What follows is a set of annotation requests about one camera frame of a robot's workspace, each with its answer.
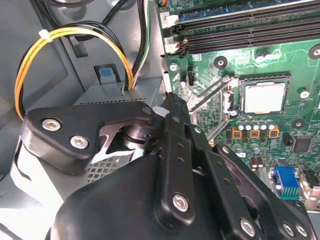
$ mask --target integrated circuit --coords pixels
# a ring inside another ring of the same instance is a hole
[[[310,148],[312,138],[309,136],[297,137],[293,144],[294,153],[307,153]]]

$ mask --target zip tie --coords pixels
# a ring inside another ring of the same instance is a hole
[[[52,43],[54,40],[51,38],[50,33],[47,29],[42,29],[39,31],[39,35],[42,39],[47,40],[49,43]]]

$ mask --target chip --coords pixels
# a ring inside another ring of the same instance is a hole
[[[244,112],[247,114],[280,112],[283,109],[285,90],[284,83],[272,81],[246,86]]]
[[[297,137],[294,141],[293,152],[294,153],[307,153],[311,144],[311,137]]]
[[[244,115],[282,113],[290,74],[244,76],[241,82],[241,112]]]

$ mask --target bolt head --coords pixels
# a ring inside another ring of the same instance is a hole
[[[256,235],[256,231],[252,224],[245,218],[241,218],[240,220],[242,230],[248,234],[250,237],[254,237]]]
[[[296,224],[295,225],[296,229],[298,230],[299,233],[301,233],[302,236],[307,237],[308,234],[306,232],[306,230],[300,225],[300,224]]]
[[[199,127],[197,127],[197,126],[194,127],[194,130],[195,130],[198,134],[202,133],[202,130],[201,130]]]
[[[287,223],[283,223],[282,224],[284,230],[291,236],[294,237],[295,236],[295,232],[292,230],[292,228],[287,224]]]
[[[88,140],[84,136],[79,136],[79,135],[73,136],[70,139],[70,143],[76,149],[85,149],[89,145]]]
[[[170,65],[169,65],[169,69],[170,69],[170,71],[172,71],[172,72],[176,72],[176,71],[178,71],[178,69],[179,69],[179,66],[178,66],[178,64],[176,64],[176,63],[171,63]]]
[[[187,199],[181,194],[175,194],[172,198],[172,201],[175,208],[178,209],[180,212],[188,211],[189,203]]]
[[[222,150],[223,150],[226,154],[228,154],[228,153],[229,153],[229,149],[228,149],[228,148],[226,148],[225,146],[223,146],[223,147],[222,147]]]
[[[177,123],[180,123],[180,119],[177,116],[173,116],[172,117],[174,121],[176,121]]]
[[[45,130],[55,132],[61,128],[61,124],[55,119],[48,118],[42,121],[42,127]]]
[[[144,111],[146,114],[149,114],[149,115],[152,113],[151,110],[145,106],[142,108],[142,111]]]
[[[310,96],[310,93],[308,91],[303,91],[302,93],[300,93],[300,98],[302,99],[306,99]]]

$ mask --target capacitor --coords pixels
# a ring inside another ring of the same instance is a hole
[[[256,158],[256,161],[258,162],[258,167],[259,167],[259,168],[263,168],[263,166],[264,166],[264,161],[262,160],[262,157],[261,157],[261,156],[258,156],[258,157]]]
[[[256,62],[256,64],[262,64],[264,62],[265,58],[264,56],[261,55],[261,53],[256,53],[254,55],[254,61]]]
[[[249,162],[249,166],[250,166],[250,168],[251,168],[252,171],[255,171],[255,170],[256,170],[256,169],[252,166],[252,163],[251,163],[251,162]]]
[[[266,63],[271,63],[273,58],[272,58],[272,54],[270,52],[265,52],[263,54],[263,60],[266,62]]]
[[[244,126],[244,129],[247,130],[247,131],[250,131],[251,130],[251,125],[250,125],[250,122],[249,121],[244,121],[243,122],[243,126]]]
[[[241,154],[243,151],[242,151],[242,147],[241,147],[241,145],[240,144],[235,144],[234,146],[233,146],[233,149],[234,149],[234,152],[236,153],[236,154]]]
[[[253,143],[253,144],[251,144],[250,148],[251,148],[251,150],[252,150],[252,152],[253,152],[254,154],[260,153],[260,148],[259,148],[259,145],[258,145],[258,144]]]
[[[267,124],[266,124],[265,121],[259,120],[258,124],[259,124],[259,127],[260,127],[261,130],[266,130],[267,129]]]
[[[266,126],[269,130],[275,129],[275,125],[272,120],[268,119],[267,121],[265,121],[265,123],[266,123]]]
[[[254,156],[250,157],[250,164],[253,168],[258,167],[257,160]]]
[[[251,127],[253,130],[258,130],[259,129],[259,124],[256,120],[251,121]]]
[[[180,77],[180,86],[184,88],[186,85],[187,85],[187,77],[186,76]]]
[[[239,131],[242,131],[245,129],[245,126],[243,124],[242,121],[236,121],[236,128],[239,130]]]

